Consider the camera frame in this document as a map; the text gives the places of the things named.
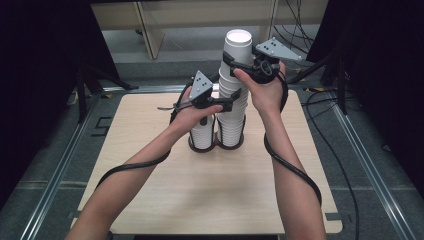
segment forearm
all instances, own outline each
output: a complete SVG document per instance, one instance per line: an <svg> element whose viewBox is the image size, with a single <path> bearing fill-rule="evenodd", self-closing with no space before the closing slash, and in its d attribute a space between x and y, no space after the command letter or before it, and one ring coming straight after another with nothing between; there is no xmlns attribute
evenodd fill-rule
<svg viewBox="0 0 424 240"><path fill-rule="evenodd" d="M279 112L262 113L268 142L283 159L301 171L305 169L293 148ZM288 239L325 239L321 208L313 189L275 159L275 189Z"/></svg>
<svg viewBox="0 0 424 240"><path fill-rule="evenodd" d="M158 159L184 134L184 131L171 124L125 164ZM137 195L154 168L126 170L106 178L84 206L67 239L104 239L113 221Z"/></svg>

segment wooden board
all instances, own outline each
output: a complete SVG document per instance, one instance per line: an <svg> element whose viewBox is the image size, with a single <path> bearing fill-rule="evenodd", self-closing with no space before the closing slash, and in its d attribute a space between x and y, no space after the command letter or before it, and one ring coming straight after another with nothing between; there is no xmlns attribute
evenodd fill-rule
<svg viewBox="0 0 424 240"><path fill-rule="evenodd" d="M126 95L122 98L81 200L82 209L101 176L122 164L158 135L169 122L178 93ZM263 145L264 128L250 102L245 140L236 150L215 147L193 152L188 135L157 166L136 198L111 227L116 234L281 234L271 159ZM282 113L293 145L309 176L319 186L324 216L337 213L325 173L299 99L294 91ZM342 230L341 220L326 231Z"/></svg>

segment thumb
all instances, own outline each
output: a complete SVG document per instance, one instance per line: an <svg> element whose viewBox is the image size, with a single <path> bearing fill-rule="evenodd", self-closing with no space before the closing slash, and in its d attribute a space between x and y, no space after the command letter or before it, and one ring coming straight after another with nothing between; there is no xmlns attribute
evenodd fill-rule
<svg viewBox="0 0 424 240"><path fill-rule="evenodd" d="M240 82L244 83L250 91L252 91L252 88L256 86L257 83L253 81L253 79L245 71L236 68L233 72L236 78L240 80Z"/></svg>

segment cup stack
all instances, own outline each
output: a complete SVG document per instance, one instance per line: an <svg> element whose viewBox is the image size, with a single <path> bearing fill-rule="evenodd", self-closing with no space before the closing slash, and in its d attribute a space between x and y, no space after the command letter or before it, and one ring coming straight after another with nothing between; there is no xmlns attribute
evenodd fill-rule
<svg viewBox="0 0 424 240"><path fill-rule="evenodd" d="M190 131L189 146L196 152L207 152L215 146L215 119L210 115L202 119Z"/></svg>
<svg viewBox="0 0 424 240"><path fill-rule="evenodd" d="M224 51L229 53L236 62L246 65L253 64L252 35L241 29L234 29L227 33L224 43ZM221 62L219 68L219 97L229 98L231 94L242 89L240 98L234 101L231 112L218 113L217 138L220 146L234 149L243 143L243 129L249 89L237 78L231 77L230 67Z"/></svg>

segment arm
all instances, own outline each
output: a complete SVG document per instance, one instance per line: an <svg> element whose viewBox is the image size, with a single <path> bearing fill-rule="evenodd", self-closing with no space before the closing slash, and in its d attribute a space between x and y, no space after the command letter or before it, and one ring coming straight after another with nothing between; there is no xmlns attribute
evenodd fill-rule
<svg viewBox="0 0 424 240"><path fill-rule="evenodd" d="M190 88L185 92L183 99L188 98L189 93ZM221 110L222 106L201 110L185 108L162 133L125 163L148 162L163 156L202 117ZM66 239L106 239L112 223L137 195L154 168L155 166L151 166L117 172L105 179L87 201Z"/></svg>
<svg viewBox="0 0 424 240"><path fill-rule="evenodd" d="M285 72L282 63L280 68ZM234 74L249 88L272 149L305 172L281 119L281 82L274 79L268 84L259 85L240 69L234 70ZM278 208L287 239L326 239L320 204L313 189L275 159L272 165Z"/></svg>

